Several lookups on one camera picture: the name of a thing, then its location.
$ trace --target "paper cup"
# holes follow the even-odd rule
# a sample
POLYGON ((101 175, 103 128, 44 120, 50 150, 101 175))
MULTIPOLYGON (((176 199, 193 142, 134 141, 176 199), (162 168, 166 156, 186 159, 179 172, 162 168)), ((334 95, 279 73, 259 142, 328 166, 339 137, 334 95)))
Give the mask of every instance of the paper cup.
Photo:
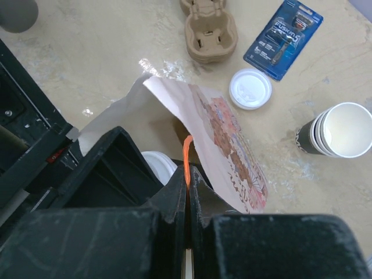
POLYGON ((372 115, 357 103, 340 103, 320 123, 324 146, 341 158, 356 158, 372 147, 372 115))
POLYGON ((321 124, 323 122, 323 119, 324 119, 324 116, 326 115, 326 113, 328 112, 329 110, 323 112, 318 121, 315 123, 315 140, 318 144, 318 146, 320 147, 320 149, 329 157, 334 157, 334 158, 338 158, 338 156, 334 153, 332 153, 323 143, 323 139, 321 138, 321 124))
POLYGON ((320 116, 321 115, 308 122, 308 124, 304 125, 296 133, 296 145, 305 153, 327 155, 324 151, 322 151, 315 139, 315 124, 319 120, 320 116))

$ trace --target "blue packaging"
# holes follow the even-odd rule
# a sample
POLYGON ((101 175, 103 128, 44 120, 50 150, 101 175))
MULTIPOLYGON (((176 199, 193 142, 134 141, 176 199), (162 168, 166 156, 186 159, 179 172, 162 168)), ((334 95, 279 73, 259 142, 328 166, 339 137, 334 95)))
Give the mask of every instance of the blue packaging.
POLYGON ((296 0, 285 0, 251 45, 244 60, 280 81, 323 17, 296 0))

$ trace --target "white cup lid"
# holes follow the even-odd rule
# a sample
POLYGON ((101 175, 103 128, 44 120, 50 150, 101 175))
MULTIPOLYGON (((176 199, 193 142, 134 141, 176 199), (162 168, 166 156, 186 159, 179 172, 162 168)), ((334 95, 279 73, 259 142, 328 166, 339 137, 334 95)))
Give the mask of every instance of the white cup lid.
POLYGON ((271 97, 273 87, 269 78, 256 69, 238 71, 230 82, 230 97, 240 108, 258 109, 271 97))
POLYGON ((164 153, 158 151, 142 152, 147 164, 154 175, 163 185, 167 185, 172 175, 177 169, 177 165, 164 153))

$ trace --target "paper bag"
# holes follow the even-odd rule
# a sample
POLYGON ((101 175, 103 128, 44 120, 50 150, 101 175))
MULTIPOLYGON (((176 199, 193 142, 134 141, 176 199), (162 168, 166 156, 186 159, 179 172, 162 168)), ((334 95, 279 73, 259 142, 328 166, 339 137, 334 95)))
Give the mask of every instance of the paper bag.
MULTIPOLYGON (((138 129, 145 127, 140 123, 165 121, 170 113, 193 136, 199 160, 216 193, 242 213, 262 212, 268 195, 266 179, 227 101, 216 90, 144 75, 126 97, 113 103, 81 131, 81 151, 86 154, 104 133, 116 126, 127 130, 144 151, 138 144, 144 134, 138 133, 138 129)), ((162 131, 166 135, 164 141, 177 141, 171 129, 170 124, 162 131)))

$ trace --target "beige table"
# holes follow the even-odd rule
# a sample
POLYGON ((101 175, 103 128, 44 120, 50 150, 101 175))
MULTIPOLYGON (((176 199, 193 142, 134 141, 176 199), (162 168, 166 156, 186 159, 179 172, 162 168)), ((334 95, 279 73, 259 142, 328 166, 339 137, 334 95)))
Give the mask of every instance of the beige table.
MULTIPOLYGON (((227 96, 233 74, 250 67, 243 54, 281 0, 230 0, 237 50, 230 60, 206 66, 186 52, 178 0, 37 2, 34 27, 23 34, 0 31, 0 37, 67 121, 81 129, 125 96, 143 71, 206 85, 227 96)), ((296 148, 294 135, 336 103, 354 101, 372 109, 372 24, 347 0, 305 3, 324 16, 323 25, 284 79, 273 82, 269 103, 253 112, 237 109, 237 115, 270 182, 267 212, 338 215, 369 255, 372 152, 355 160, 310 156, 296 148)), ((151 146, 146 131, 144 138, 151 146)), ((166 151, 164 146, 152 145, 166 151)))

